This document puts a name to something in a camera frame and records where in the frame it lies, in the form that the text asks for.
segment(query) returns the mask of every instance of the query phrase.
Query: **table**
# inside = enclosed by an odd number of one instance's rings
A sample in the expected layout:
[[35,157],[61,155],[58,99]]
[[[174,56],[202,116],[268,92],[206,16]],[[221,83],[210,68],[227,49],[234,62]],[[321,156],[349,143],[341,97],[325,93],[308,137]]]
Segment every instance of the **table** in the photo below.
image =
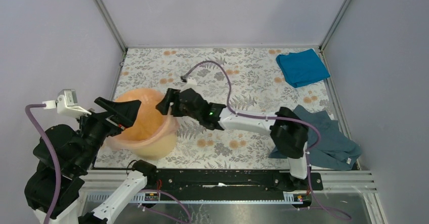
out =
[[[298,104],[310,112],[326,110],[333,119],[332,104],[323,81],[293,88],[284,80],[275,62],[279,54],[309,48],[178,48],[129,49],[119,78],[115,98],[126,91],[148,87],[166,92],[180,89],[180,76],[193,65],[214,60],[227,71],[232,82],[233,108],[255,112],[294,109]],[[228,86],[222,72],[212,64],[197,68],[191,76],[203,87],[209,102],[226,103]],[[268,136],[240,130],[211,131],[189,118],[178,118],[178,142],[166,157],[153,161],[158,168],[289,169],[287,159],[269,159],[274,143]],[[124,168],[139,159],[128,150],[102,147],[97,168]]]

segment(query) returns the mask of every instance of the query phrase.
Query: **plastic bin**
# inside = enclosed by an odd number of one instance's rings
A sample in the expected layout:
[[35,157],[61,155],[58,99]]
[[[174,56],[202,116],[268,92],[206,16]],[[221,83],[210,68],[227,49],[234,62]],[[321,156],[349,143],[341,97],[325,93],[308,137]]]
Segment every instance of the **plastic bin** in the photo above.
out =
[[162,115],[155,106],[164,94],[139,88],[119,96],[116,102],[140,100],[142,102],[134,125],[120,135],[108,137],[106,144],[113,150],[129,149],[134,154],[156,160],[168,155],[176,146],[179,124],[172,115]]

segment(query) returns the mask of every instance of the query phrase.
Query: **white wall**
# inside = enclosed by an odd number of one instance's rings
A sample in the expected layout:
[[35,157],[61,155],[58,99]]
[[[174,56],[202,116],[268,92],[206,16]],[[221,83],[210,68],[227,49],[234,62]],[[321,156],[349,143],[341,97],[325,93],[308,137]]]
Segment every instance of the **white wall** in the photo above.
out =
[[[121,51],[92,0],[0,0],[1,223],[36,223],[24,187],[39,135],[24,113],[31,103],[75,88],[82,106],[108,97]],[[75,120],[34,110],[44,128]]]
[[129,47],[314,46],[344,0],[103,0]]
[[428,223],[429,0],[353,0],[326,49],[390,224]]

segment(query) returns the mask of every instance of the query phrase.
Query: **blue cloth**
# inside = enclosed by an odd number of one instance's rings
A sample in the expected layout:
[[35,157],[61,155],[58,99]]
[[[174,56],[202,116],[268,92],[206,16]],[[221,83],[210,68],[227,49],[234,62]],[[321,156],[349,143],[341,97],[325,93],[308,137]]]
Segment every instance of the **blue cloth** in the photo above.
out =
[[[319,144],[310,150],[310,163],[312,165],[335,170],[352,169],[362,151],[358,144],[339,131],[337,120],[331,120],[326,111],[310,113],[301,105],[298,105],[293,112],[301,120],[314,125],[322,136]],[[308,146],[314,144],[316,139],[316,133],[310,129],[308,132]],[[268,158],[287,157],[281,154],[277,148],[274,148]]]
[[325,65],[312,49],[279,55],[276,61],[283,72],[284,79],[294,88],[330,77]]

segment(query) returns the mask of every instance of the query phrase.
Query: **floral pattern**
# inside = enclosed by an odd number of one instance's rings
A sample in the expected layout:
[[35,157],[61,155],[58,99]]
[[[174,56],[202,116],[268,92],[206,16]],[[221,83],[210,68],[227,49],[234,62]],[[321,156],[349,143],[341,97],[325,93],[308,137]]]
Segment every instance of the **floral pattern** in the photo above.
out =
[[[280,106],[294,109],[298,104],[310,112],[332,105],[323,81],[293,88],[288,85],[275,59],[278,54],[307,49],[129,49],[115,96],[139,87],[165,92],[180,89],[180,76],[203,60],[214,60],[226,70],[232,82],[233,108],[272,112]],[[191,76],[198,81],[204,99],[226,103],[228,85],[217,67],[204,64]],[[158,168],[289,169],[287,159],[269,159],[274,143],[268,136],[239,130],[206,130],[189,117],[178,118],[180,128],[175,149],[159,160],[147,160]],[[139,159],[128,150],[102,147],[95,167],[127,167]]]

